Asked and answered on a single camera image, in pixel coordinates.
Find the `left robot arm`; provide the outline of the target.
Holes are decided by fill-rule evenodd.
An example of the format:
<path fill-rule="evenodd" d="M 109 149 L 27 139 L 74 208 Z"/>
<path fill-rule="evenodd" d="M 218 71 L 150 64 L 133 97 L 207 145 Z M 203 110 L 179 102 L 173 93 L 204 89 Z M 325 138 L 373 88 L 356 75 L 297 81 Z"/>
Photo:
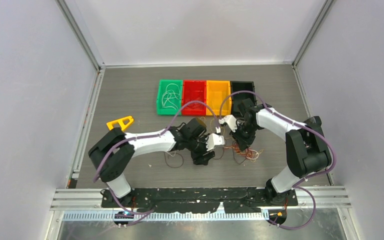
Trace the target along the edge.
<path fill-rule="evenodd" d="M 206 124 L 197 117 L 178 126 L 147 133 L 123 132 L 120 127 L 108 131 L 88 151 L 97 175 L 110 191 L 108 200 L 128 207 L 133 193 L 124 171 L 135 157 L 154 152 L 188 150 L 194 165 L 208 165 L 215 157 L 214 136 L 207 133 Z"/>

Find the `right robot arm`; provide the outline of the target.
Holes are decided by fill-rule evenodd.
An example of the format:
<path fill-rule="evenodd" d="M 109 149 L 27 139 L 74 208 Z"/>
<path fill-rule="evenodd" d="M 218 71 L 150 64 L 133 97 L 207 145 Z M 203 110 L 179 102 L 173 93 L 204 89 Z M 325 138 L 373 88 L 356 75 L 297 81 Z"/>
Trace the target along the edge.
<path fill-rule="evenodd" d="M 264 188 L 264 199 L 271 205 L 279 205 L 299 181 L 332 164 L 319 117 L 296 122 L 272 107 L 254 104 L 250 98 L 242 100 L 238 110 L 243 121 L 234 123 L 230 135 L 241 151 L 253 144 L 258 130 L 269 130 L 285 142 L 286 167 Z"/>

